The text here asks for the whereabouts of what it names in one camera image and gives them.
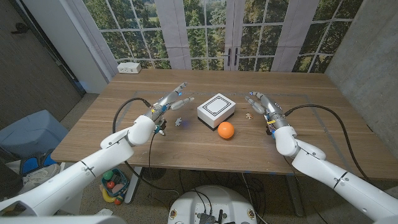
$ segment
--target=table leg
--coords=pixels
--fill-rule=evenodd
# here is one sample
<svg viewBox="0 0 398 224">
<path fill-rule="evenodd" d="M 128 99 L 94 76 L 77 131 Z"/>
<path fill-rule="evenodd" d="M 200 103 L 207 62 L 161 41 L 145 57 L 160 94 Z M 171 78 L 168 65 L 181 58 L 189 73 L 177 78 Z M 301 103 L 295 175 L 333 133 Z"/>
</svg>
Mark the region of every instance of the table leg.
<svg viewBox="0 0 398 224">
<path fill-rule="evenodd" d="M 137 174 L 141 175 L 142 167 L 135 167 L 134 171 L 137 172 Z M 124 198 L 124 203 L 130 204 L 132 202 L 132 199 L 134 198 L 136 194 L 136 189 L 139 183 L 139 179 L 136 175 L 132 174 L 131 179 L 130 179 L 130 185 L 129 188 L 127 189 L 126 196 Z"/>
<path fill-rule="evenodd" d="M 289 187 L 290 197 L 292 199 L 294 213 L 298 217 L 304 216 L 304 208 L 301 202 L 300 191 L 296 179 L 292 175 L 286 175 L 287 186 Z"/>
</svg>

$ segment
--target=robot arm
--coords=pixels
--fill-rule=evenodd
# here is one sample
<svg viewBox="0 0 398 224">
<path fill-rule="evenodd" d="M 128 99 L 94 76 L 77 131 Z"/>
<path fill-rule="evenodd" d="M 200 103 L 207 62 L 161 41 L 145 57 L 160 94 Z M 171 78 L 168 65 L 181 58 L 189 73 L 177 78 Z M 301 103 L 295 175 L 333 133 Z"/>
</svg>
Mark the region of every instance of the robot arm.
<svg viewBox="0 0 398 224">
<path fill-rule="evenodd" d="M 162 115 L 169 109 L 177 110 L 193 100 L 187 98 L 175 102 L 186 84 L 182 83 L 173 92 L 161 98 L 145 115 L 139 116 L 130 128 L 105 138 L 101 142 L 101 150 L 75 163 L 40 186 L 0 202 L 0 210 L 21 203 L 29 208 L 21 215 L 53 215 L 96 177 L 129 159 L 134 154 L 134 146 L 145 144 L 152 133 L 162 133 L 165 128 L 165 119 Z"/>
<path fill-rule="evenodd" d="M 246 100 L 255 111 L 264 115 L 268 128 L 275 137 L 278 152 L 293 157 L 292 165 L 297 170 L 326 184 L 374 221 L 398 215 L 397 199 L 326 161 L 326 155 L 321 149 L 295 139 L 297 133 L 286 121 L 282 108 L 262 93 L 251 94 L 261 100 L 261 105 L 249 97 Z"/>
</svg>

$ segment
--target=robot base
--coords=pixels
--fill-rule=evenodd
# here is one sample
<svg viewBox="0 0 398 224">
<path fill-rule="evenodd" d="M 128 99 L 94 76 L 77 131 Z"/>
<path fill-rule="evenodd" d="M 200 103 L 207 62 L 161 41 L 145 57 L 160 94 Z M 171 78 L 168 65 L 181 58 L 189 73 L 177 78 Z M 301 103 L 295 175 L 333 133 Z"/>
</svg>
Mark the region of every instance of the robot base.
<svg viewBox="0 0 398 224">
<path fill-rule="evenodd" d="M 210 203 L 207 198 L 199 194 L 206 205 L 206 215 L 202 215 L 205 212 L 205 208 L 198 194 L 196 192 L 187 192 L 178 198 L 170 208 L 168 224 L 194 224 L 208 223 L 209 220 L 217 221 L 219 220 L 220 210 L 224 214 L 221 223 L 257 223 L 253 206 L 237 192 L 218 185 L 204 185 L 197 187 L 196 190 L 210 199 L 213 207 L 210 217 Z"/>
</svg>

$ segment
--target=orange ball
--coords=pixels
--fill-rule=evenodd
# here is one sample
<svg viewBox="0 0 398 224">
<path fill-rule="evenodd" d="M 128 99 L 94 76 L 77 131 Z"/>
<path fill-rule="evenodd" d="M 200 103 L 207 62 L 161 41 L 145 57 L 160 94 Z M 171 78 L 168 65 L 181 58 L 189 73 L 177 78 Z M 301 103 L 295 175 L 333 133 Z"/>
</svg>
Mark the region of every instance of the orange ball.
<svg viewBox="0 0 398 224">
<path fill-rule="evenodd" d="M 234 126 L 229 122 L 222 122 L 218 126 L 218 134 L 225 139 L 229 139 L 234 135 L 235 129 Z"/>
</svg>

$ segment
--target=power outlet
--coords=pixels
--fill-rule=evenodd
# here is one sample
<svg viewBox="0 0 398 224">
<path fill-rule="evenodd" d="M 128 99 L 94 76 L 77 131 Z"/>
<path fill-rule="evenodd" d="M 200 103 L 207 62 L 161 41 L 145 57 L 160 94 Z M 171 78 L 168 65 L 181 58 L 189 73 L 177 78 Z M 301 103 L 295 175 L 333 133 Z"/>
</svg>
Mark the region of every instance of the power outlet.
<svg viewBox="0 0 398 224">
<path fill-rule="evenodd" d="M 141 65 L 134 62 L 120 63 L 118 65 L 118 70 L 120 73 L 137 74 L 141 71 Z"/>
</svg>

